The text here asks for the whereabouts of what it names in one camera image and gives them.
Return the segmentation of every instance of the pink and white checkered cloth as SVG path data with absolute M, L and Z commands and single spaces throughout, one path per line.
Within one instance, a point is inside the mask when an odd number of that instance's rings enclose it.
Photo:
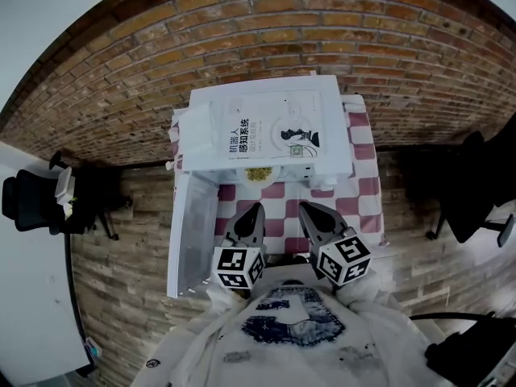
M 258 190 L 243 185 L 220 185 L 216 237 L 222 238 L 227 221 L 239 210 L 261 202 L 265 209 L 267 253 L 308 252 L 309 242 L 298 219 L 298 204 L 317 202 L 337 211 L 347 224 L 362 232 L 367 241 L 379 245 L 383 240 L 384 219 L 381 209 L 381 188 L 377 155 L 364 99 L 359 95 L 342 96 L 347 133 L 351 142 L 353 174 L 341 177 L 334 190 L 310 190 L 298 182 L 277 182 Z M 176 169 L 181 170 L 181 156 Z

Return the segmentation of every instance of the wooden floor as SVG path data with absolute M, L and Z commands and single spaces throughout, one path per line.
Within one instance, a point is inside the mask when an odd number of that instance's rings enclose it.
M 496 232 L 478 231 L 458 244 L 447 227 L 439 240 L 425 238 L 438 217 L 431 179 L 414 175 L 426 156 L 378 154 L 389 245 L 378 251 L 373 268 L 385 290 L 393 292 L 407 314 L 494 310 L 516 316 L 516 239 L 500 249 Z M 129 385 L 163 334 L 206 307 L 199 292 L 197 299 L 165 296 L 173 174 L 164 168 L 128 170 L 123 189 L 134 206 L 112 215 L 120 241 L 109 241 L 100 228 L 73 237 L 75 287 L 85 332 L 103 350 L 98 371 L 88 380 L 76 378 L 79 385 Z M 511 203 L 493 219 L 515 210 Z M 438 324 L 450 333 L 463 323 Z

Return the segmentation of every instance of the black chair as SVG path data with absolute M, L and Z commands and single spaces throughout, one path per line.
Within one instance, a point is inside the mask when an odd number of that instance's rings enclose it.
M 57 152 L 51 159 L 49 168 L 66 169 Z M 16 177 L 4 181 L 2 191 L 2 213 L 15 221 L 18 231 L 48 227 L 50 233 L 60 232 L 82 234 L 85 229 L 96 229 L 98 218 L 108 238 L 118 240 L 118 234 L 111 234 L 105 210 L 115 210 L 131 206 L 132 200 L 118 191 L 119 179 L 115 171 L 98 169 L 85 164 L 73 170 L 75 189 L 73 191 L 73 212 L 65 220 L 63 207 L 57 203 L 55 191 L 57 180 L 38 177 L 20 170 Z
M 56 185 L 55 179 L 20 170 L 3 183 L 2 213 L 15 221 L 18 231 L 47 227 L 51 235 L 59 234 L 65 214 L 54 197 Z
M 516 178 L 507 168 L 506 153 L 516 139 L 516 114 L 490 141 L 484 142 L 479 131 L 473 132 L 452 153 L 443 158 L 439 170 L 439 203 L 441 214 L 435 232 L 428 239 L 437 239 L 444 220 L 460 243 L 467 241 L 479 228 L 498 231 L 498 247 L 510 237 L 514 226 L 511 215 L 505 223 L 487 222 L 494 206 L 516 198 Z

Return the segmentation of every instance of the chair base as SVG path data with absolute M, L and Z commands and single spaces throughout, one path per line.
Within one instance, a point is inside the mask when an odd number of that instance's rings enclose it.
M 120 201 L 123 204 L 122 206 L 125 206 L 126 208 L 131 207 L 133 204 L 132 198 L 128 197 L 128 196 L 121 197 Z M 97 212 L 97 218 L 100 221 L 100 223 L 102 224 L 102 228 L 104 228 L 104 231 L 106 232 L 107 237 L 113 241 L 118 241 L 120 239 L 119 234 L 113 234 L 113 235 L 111 234 L 104 210 L 100 210 L 99 212 Z M 97 226 L 95 224 L 93 224 L 90 227 L 90 229 L 96 230 Z
M 491 223 L 485 222 L 482 224 L 482 227 L 485 229 L 490 229 L 491 231 L 498 231 L 497 244 L 498 247 L 503 247 L 507 240 L 510 237 L 510 233 L 514 228 L 514 216 L 511 214 L 509 218 L 506 220 L 506 223 Z
M 441 214 L 439 216 L 439 221 L 437 222 L 437 229 L 435 230 L 435 232 L 428 231 L 426 234 L 427 239 L 429 239 L 430 241 L 433 241 L 433 240 L 439 238 L 439 235 L 441 235 L 441 230 L 443 229 L 445 219 L 446 219 L 446 217 L 444 216 L 443 212 L 441 211 Z

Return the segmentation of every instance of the illustration on book cover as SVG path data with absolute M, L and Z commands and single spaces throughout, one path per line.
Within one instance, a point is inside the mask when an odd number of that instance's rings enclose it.
M 317 90 L 230 96 L 221 145 L 230 159 L 314 159 L 323 147 L 322 124 Z

